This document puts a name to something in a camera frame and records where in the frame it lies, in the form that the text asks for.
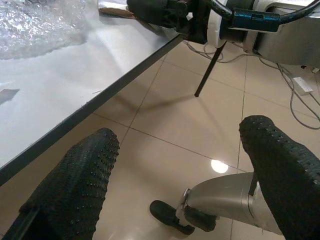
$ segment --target plastic wrap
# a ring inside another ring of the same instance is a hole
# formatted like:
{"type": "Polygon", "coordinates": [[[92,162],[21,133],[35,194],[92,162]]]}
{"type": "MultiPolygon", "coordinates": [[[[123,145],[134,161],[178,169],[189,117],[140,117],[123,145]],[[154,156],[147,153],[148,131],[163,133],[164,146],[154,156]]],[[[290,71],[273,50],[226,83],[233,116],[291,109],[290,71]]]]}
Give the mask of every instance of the plastic wrap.
{"type": "Polygon", "coordinates": [[[81,43],[85,7],[86,0],[0,0],[0,59],[81,43]]]}

